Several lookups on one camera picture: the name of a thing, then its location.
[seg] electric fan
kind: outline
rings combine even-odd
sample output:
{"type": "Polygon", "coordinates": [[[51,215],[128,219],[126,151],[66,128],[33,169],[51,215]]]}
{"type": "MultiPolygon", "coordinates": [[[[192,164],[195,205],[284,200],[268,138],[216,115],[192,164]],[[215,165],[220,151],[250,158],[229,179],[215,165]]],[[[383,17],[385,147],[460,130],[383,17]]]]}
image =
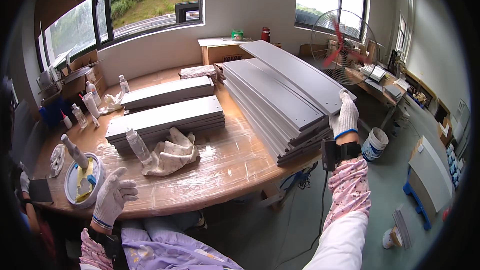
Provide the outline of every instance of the electric fan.
{"type": "Polygon", "coordinates": [[[368,24],[354,13],[341,9],[318,18],[311,32],[310,46],[320,70],[342,85],[366,80],[375,69],[379,50],[368,24]]]}

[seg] pink floral sleeve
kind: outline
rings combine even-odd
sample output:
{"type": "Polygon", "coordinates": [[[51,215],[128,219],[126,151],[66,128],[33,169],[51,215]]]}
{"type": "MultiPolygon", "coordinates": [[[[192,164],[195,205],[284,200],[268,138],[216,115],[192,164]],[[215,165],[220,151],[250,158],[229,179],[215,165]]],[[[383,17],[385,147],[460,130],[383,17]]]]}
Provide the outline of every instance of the pink floral sleeve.
{"type": "Polygon", "coordinates": [[[105,255],[103,246],[90,238],[85,227],[80,234],[81,238],[81,264],[90,264],[101,270],[113,270],[112,260],[105,255]]]}
{"type": "Polygon", "coordinates": [[[333,171],[332,177],[328,179],[333,202],[323,231],[348,212],[359,211],[369,216],[371,202],[367,171],[367,162],[361,156],[342,161],[333,171]]]}

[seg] blue pallet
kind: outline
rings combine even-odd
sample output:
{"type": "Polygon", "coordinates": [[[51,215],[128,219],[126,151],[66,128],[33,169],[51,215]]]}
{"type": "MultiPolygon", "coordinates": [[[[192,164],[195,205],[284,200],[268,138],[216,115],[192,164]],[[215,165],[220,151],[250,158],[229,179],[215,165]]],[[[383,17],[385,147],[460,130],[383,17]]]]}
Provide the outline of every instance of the blue pallet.
{"type": "Polygon", "coordinates": [[[415,198],[415,200],[417,201],[418,206],[415,208],[415,211],[417,212],[417,214],[422,213],[423,217],[425,217],[426,222],[423,224],[423,229],[428,231],[429,229],[432,228],[432,223],[430,222],[430,219],[428,219],[427,212],[423,209],[423,204],[421,203],[419,197],[417,196],[417,194],[413,190],[412,186],[410,185],[409,178],[410,178],[410,167],[408,168],[406,183],[405,183],[405,185],[403,186],[402,189],[403,189],[403,191],[405,192],[406,195],[412,194],[413,198],[415,198]]]}

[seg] glove with blue cuff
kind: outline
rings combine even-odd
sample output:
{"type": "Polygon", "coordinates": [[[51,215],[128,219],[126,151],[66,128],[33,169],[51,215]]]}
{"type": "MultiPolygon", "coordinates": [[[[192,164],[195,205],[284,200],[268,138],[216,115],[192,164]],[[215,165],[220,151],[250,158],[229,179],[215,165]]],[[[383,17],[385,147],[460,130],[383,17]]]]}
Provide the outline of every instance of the glove with blue cuff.
{"type": "Polygon", "coordinates": [[[357,121],[359,118],[359,111],[347,89],[343,88],[340,90],[340,99],[342,100],[340,114],[332,115],[328,120],[328,124],[333,130],[335,140],[347,132],[358,132],[357,121]]]}

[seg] red thermos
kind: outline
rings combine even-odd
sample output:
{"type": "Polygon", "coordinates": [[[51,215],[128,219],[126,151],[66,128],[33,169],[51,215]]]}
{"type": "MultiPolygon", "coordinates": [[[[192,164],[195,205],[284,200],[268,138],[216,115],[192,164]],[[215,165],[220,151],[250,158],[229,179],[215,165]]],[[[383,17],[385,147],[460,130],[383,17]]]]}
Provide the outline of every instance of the red thermos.
{"type": "Polygon", "coordinates": [[[261,29],[261,39],[270,43],[270,28],[264,27],[261,29]]]}

